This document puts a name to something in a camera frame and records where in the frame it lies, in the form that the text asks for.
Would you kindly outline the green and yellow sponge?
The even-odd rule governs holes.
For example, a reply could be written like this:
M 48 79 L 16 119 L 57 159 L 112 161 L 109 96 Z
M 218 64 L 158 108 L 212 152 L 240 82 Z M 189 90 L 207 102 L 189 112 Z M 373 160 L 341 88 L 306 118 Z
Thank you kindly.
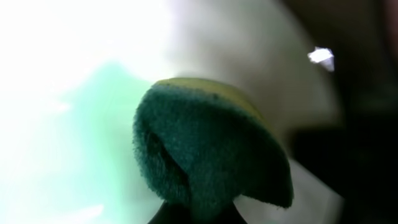
M 289 208 L 289 161 L 259 110 L 239 89 L 199 78 L 154 83 L 132 126 L 134 155 L 147 186 L 212 222 L 239 196 Z

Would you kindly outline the white plate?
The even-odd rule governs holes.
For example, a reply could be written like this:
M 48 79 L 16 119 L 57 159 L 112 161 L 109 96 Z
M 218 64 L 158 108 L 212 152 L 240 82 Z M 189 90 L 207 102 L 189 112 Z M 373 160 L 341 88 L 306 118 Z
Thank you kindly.
M 149 222 L 132 118 L 161 79 L 241 89 L 282 144 L 338 123 L 313 49 L 281 1 L 2 1 L 1 222 Z

